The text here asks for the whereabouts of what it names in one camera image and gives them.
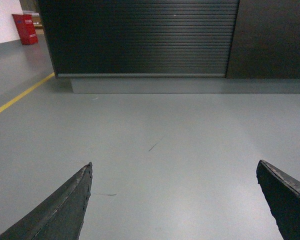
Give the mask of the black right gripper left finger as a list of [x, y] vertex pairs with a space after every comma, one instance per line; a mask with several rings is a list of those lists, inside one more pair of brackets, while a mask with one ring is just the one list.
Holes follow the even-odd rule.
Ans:
[[0, 240], [78, 240], [93, 180], [89, 162], [22, 219]]

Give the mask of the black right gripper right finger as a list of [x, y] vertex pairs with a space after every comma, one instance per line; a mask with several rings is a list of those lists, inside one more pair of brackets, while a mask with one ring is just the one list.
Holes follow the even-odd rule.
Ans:
[[284, 240], [300, 240], [300, 181], [260, 160], [256, 177]]

